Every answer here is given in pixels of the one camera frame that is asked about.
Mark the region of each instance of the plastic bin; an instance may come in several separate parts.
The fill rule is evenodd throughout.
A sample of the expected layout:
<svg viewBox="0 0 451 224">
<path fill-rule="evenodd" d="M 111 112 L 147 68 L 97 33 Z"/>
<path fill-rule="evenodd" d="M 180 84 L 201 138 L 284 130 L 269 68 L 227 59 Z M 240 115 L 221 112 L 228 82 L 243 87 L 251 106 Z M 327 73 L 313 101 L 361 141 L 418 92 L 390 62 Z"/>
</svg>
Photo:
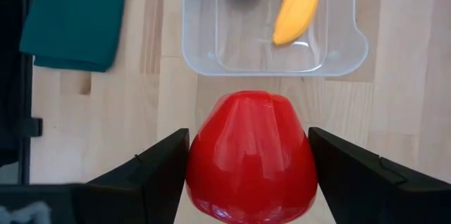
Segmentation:
<svg viewBox="0 0 451 224">
<path fill-rule="evenodd" d="M 183 0 L 183 56 L 202 75 L 337 76 L 357 69 L 368 42 L 355 0 L 319 0 L 309 29 L 272 43 L 281 0 Z"/>
</svg>

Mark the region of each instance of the wooden table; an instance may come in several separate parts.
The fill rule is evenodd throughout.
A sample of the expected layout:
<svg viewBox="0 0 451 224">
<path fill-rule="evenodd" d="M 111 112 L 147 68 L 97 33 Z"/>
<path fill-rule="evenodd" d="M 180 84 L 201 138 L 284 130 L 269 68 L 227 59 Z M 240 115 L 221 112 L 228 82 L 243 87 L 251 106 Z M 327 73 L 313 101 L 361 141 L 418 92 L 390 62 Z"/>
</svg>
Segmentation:
<svg viewBox="0 0 451 224">
<path fill-rule="evenodd" d="M 105 74 L 35 68 L 33 183 L 87 181 L 179 127 L 196 133 L 222 94 L 287 96 L 316 125 L 451 182 L 451 0 L 357 0 L 371 52 L 337 78 L 203 77 L 182 58 L 182 0 L 127 0 L 114 68 Z M 183 195 L 178 223 L 216 223 Z M 333 223 L 319 192 L 296 223 Z"/>
</svg>

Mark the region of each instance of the folded cloth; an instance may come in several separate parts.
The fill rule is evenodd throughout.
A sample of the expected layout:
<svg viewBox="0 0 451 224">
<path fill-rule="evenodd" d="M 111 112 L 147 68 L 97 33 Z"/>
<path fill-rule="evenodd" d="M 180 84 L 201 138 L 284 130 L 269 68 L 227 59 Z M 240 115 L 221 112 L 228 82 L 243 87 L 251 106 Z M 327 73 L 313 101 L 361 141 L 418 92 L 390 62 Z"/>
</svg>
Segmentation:
<svg viewBox="0 0 451 224">
<path fill-rule="evenodd" d="M 35 0 L 20 50 L 35 65 L 107 71 L 118 46 L 124 0 Z"/>
</svg>

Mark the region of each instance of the clear plastic container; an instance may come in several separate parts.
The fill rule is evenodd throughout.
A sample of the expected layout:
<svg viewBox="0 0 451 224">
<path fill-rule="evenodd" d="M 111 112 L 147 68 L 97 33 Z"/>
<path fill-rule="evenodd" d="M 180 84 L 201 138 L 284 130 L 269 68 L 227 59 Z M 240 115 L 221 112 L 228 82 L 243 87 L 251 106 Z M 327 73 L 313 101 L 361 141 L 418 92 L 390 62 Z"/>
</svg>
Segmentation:
<svg viewBox="0 0 451 224">
<path fill-rule="evenodd" d="M 272 43 L 281 0 L 183 0 L 183 56 L 202 75 L 337 76 L 357 69 L 368 42 L 355 0 L 319 0 L 309 29 Z"/>
</svg>

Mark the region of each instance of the teal towel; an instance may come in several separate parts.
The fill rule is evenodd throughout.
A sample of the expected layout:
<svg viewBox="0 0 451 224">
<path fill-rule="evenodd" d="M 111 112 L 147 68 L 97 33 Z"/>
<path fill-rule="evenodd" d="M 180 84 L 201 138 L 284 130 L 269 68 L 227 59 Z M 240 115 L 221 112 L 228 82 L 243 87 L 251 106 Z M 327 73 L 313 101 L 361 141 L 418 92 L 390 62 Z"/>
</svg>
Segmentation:
<svg viewBox="0 0 451 224">
<path fill-rule="evenodd" d="M 35 0 L 20 50 L 35 65 L 105 72 L 114 62 L 124 0 Z"/>
</svg>

